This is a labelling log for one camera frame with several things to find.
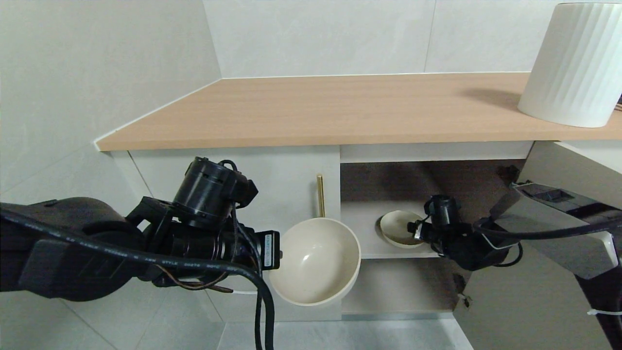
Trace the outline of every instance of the grey floor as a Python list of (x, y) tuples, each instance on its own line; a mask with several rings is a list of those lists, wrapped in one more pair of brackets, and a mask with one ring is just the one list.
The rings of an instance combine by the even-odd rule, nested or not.
[[(228, 323), (218, 350), (254, 349), (252, 323)], [(280, 322), (278, 350), (473, 350), (455, 319)]]

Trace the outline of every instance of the label sticker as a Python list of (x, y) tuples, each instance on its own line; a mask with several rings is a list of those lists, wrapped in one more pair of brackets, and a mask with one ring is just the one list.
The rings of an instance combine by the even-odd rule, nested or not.
[(272, 266), (272, 235), (264, 238), (264, 267)]

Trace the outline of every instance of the white wall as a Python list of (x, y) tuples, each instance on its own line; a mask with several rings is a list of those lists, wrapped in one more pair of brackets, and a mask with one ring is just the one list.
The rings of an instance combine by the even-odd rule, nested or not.
[[(0, 73), (0, 200), (122, 214), (140, 189), (93, 140), (220, 78), (200, 1), (1, 1)], [(219, 320), (202, 291), (137, 280), (86, 303), (0, 293), (3, 349), (215, 349)]]
[(203, 3), (223, 78), (240, 78), (528, 72), (559, 2), (562, 0)]

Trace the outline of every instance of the bowl rim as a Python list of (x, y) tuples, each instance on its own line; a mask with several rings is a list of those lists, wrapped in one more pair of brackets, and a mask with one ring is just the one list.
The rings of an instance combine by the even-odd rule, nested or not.
[(275, 291), (275, 292), (276, 292), (276, 293), (277, 293), (277, 294), (278, 294), (278, 295), (279, 295), (279, 296), (280, 296), (283, 300), (287, 301), (288, 303), (291, 303), (291, 304), (297, 305), (297, 306), (318, 306), (318, 305), (322, 305), (322, 304), (329, 303), (329, 302), (331, 302), (331, 301), (333, 301), (333, 300), (337, 299), (337, 297), (338, 297), (338, 296), (340, 296), (340, 295), (343, 293), (343, 291), (345, 291), (345, 290), (349, 289), (350, 287), (352, 287), (352, 285), (354, 284), (354, 282), (355, 282), (356, 278), (358, 277), (358, 273), (359, 273), (359, 270), (360, 270), (360, 268), (361, 268), (361, 257), (363, 256), (363, 255), (361, 254), (361, 243), (358, 241), (358, 237), (355, 235), (354, 231), (352, 231), (352, 229), (351, 229), (351, 228), (349, 228), (346, 224), (342, 223), (342, 222), (341, 222), (341, 221), (339, 221), (339, 220), (335, 220), (335, 219), (332, 219), (332, 218), (330, 218), (330, 217), (313, 217), (313, 218), (311, 218), (311, 219), (307, 219), (307, 220), (304, 220), (304, 221), (299, 222), (298, 224), (295, 224), (294, 226), (292, 226), (289, 230), (287, 230), (287, 231), (283, 234), (283, 237), (285, 237), (285, 235), (287, 235), (287, 233), (288, 233), (288, 232), (290, 232), (292, 229), (296, 228), (298, 225), (301, 225), (301, 224), (304, 224), (304, 223), (307, 223), (307, 222), (310, 222), (310, 221), (318, 221), (318, 220), (328, 220), (328, 221), (334, 221), (334, 222), (336, 222), (337, 224), (340, 224), (340, 225), (344, 226), (344, 227), (348, 230), (348, 232), (352, 235), (352, 237), (354, 237), (354, 240), (355, 240), (355, 242), (356, 242), (356, 247), (358, 248), (358, 261), (357, 261), (357, 263), (356, 263), (356, 269), (354, 270), (354, 273), (352, 274), (352, 277), (350, 277), (350, 279), (348, 280), (348, 283), (346, 283), (346, 284), (345, 284), (345, 286), (343, 286), (343, 288), (342, 288), (341, 290), (339, 290), (339, 291), (338, 291), (337, 293), (335, 293), (333, 296), (331, 296), (331, 297), (329, 297), (329, 298), (327, 298), (327, 299), (321, 300), (321, 301), (316, 301), (315, 303), (299, 303), (298, 301), (294, 301), (294, 300), (291, 300), (290, 298), (285, 297), (285, 296), (284, 296), (283, 294), (281, 294), (281, 293), (279, 292), (279, 290), (278, 290), (278, 289), (274, 286), (274, 282), (273, 282), (273, 280), (272, 280), (272, 271), (270, 271), (270, 272), (269, 272), (269, 274), (268, 274), (268, 277), (269, 277), (269, 279), (270, 279), (270, 284), (272, 285), (272, 289), (273, 289), (273, 290), (274, 290), (274, 291)]
[(380, 217), (380, 219), (378, 219), (378, 229), (380, 230), (380, 233), (382, 233), (383, 237), (387, 240), (387, 243), (392, 244), (392, 245), (394, 245), (394, 246), (396, 246), (396, 247), (398, 247), (398, 248), (403, 248), (403, 249), (413, 249), (413, 248), (420, 247), (420, 246), (421, 246), (423, 243), (425, 243), (425, 242), (421, 241), (420, 243), (417, 243), (417, 244), (404, 244), (404, 243), (399, 243), (399, 242), (396, 242), (395, 240), (391, 239), (391, 238), (390, 238), (390, 236), (389, 236), (389, 235), (388, 235), (388, 234), (387, 234), (387, 233), (383, 230), (383, 227), (382, 227), (382, 222), (383, 222), (383, 219), (384, 219), (387, 215), (389, 215), (389, 214), (397, 214), (397, 212), (405, 212), (405, 213), (408, 213), (408, 214), (414, 214), (414, 215), (418, 216), (418, 217), (419, 217), (419, 219), (423, 219), (423, 218), (421, 217), (421, 215), (419, 215), (419, 214), (417, 214), (417, 213), (415, 213), (415, 212), (411, 212), (411, 211), (409, 211), (409, 210), (392, 210), (392, 211), (390, 211), (390, 212), (388, 212), (388, 213), (386, 213), (386, 214), (382, 215), (382, 216)]

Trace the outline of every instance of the cabinet door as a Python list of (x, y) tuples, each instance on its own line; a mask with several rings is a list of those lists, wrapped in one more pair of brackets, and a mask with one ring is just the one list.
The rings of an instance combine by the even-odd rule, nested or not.
[[(531, 180), (622, 207), (622, 144), (611, 158), (566, 143), (536, 142), (519, 181)], [(474, 272), (454, 317), (475, 350), (610, 349), (574, 275), (523, 241), (522, 261)], [(508, 260), (515, 255), (510, 253)]]
[[(151, 194), (171, 201), (182, 182), (184, 172), (195, 156), (212, 161), (230, 159), (255, 182), (259, 194), (238, 219), (255, 230), (277, 230), (284, 234), (290, 227), (318, 215), (316, 175), (324, 176), (326, 216), (340, 219), (339, 146), (278, 148), (172, 149), (132, 151), (132, 158)], [(269, 284), (269, 272), (265, 279)], [(220, 285), (251, 291), (253, 285), (241, 277), (229, 277)], [(255, 296), (208, 292), (223, 321), (254, 319)], [(324, 308), (294, 306), (272, 294), (278, 321), (341, 319), (341, 304)]]

